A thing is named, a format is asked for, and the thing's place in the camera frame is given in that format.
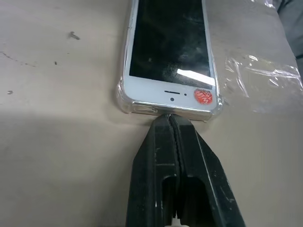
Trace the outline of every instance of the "phone bezel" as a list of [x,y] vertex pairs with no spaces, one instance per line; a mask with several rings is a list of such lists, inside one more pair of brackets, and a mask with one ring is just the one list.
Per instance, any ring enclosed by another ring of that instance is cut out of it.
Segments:
[[[128,24],[126,47],[125,47],[125,61],[124,61],[124,74],[123,74],[124,91],[125,94],[130,99],[140,102],[159,104],[161,106],[164,105],[178,106],[186,109],[195,109],[199,111],[203,110],[207,112],[212,111],[217,107],[218,104],[217,74],[212,57],[212,51],[210,48],[210,38],[209,38],[207,14],[205,9],[205,0],[202,0],[201,2],[203,9],[203,17],[205,22],[205,35],[206,35],[206,43],[207,43],[207,50],[208,50],[208,57],[210,64],[210,75],[215,80],[215,86],[212,86],[211,89],[204,89],[204,88],[202,89],[208,90],[212,93],[213,95],[212,103],[204,105],[199,103],[195,99],[194,93],[197,89],[201,89],[199,87],[192,87],[188,85],[139,78],[129,75],[139,0],[132,0],[131,3],[131,15]],[[180,94],[167,93],[165,91],[171,91]]]

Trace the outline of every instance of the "clear phone case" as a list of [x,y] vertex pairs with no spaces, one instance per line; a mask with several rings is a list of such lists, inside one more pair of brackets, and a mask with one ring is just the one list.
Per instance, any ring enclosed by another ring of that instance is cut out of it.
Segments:
[[216,107],[212,110],[201,110],[201,109],[193,109],[193,108],[185,108],[177,105],[168,105],[168,104],[161,104],[161,103],[149,103],[144,102],[141,100],[133,100],[129,98],[124,90],[124,75],[125,75],[125,66],[127,61],[130,61],[130,59],[127,58],[127,49],[130,45],[130,31],[131,29],[134,29],[132,27],[133,21],[133,14],[135,13],[135,7],[138,6],[139,0],[132,0],[130,2],[130,17],[127,21],[127,29],[125,31],[125,38],[123,43],[123,54],[121,55],[121,61],[120,61],[120,70],[119,73],[121,75],[121,78],[119,80],[119,83],[116,87],[116,97],[117,102],[122,109],[124,113],[139,113],[139,114],[152,114],[152,115],[161,115],[161,114],[167,114],[167,113],[175,113],[181,116],[184,116],[191,120],[198,120],[198,121],[208,121],[212,119],[214,116],[218,115],[218,113],[221,111],[223,106],[223,99],[219,95],[219,89],[218,89],[218,79],[217,79],[217,73],[215,69],[214,64],[214,58],[211,51],[211,45],[210,45],[210,38],[209,38],[209,31],[208,31],[208,21],[207,21],[207,14],[206,14],[206,8],[205,8],[205,0],[202,0],[202,7],[203,7],[203,15],[204,15],[204,22],[205,22],[205,34],[206,34],[206,42],[207,42],[207,48],[208,48],[208,55],[209,62],[210,62],[210,71],[212,72],[212,75],[215,80],[215,86],[213,88],[213,100],[216,101]]

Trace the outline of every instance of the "red sticker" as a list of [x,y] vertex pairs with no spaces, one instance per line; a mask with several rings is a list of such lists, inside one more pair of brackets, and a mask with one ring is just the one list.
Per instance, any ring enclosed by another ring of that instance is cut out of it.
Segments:
[[197,89],[194,93],[195,99],[201,104],[211,104],[213,95],[210,91]]

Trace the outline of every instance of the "beige table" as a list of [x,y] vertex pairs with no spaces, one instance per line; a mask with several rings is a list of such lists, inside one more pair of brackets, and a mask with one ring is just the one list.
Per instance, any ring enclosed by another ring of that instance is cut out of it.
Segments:
[[[126,0],[0,0],[1,227],[124,226],[132,160],[154,119],[114,104],[126,9]],[[232,48],[294,62],[283,33],[251,36],[266,24],[249,12],[279,29],[268,10],[209,2],[219,73]],[[227,106],[194,125],[247,226],[302,226],[303,119]]]

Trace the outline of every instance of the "clamp jaw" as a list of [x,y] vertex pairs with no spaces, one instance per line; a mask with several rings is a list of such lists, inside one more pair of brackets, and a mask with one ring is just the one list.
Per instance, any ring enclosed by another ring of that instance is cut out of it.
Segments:
[[244,227],[218,157],[191,122],[158,117],[134,158],[126,227]]

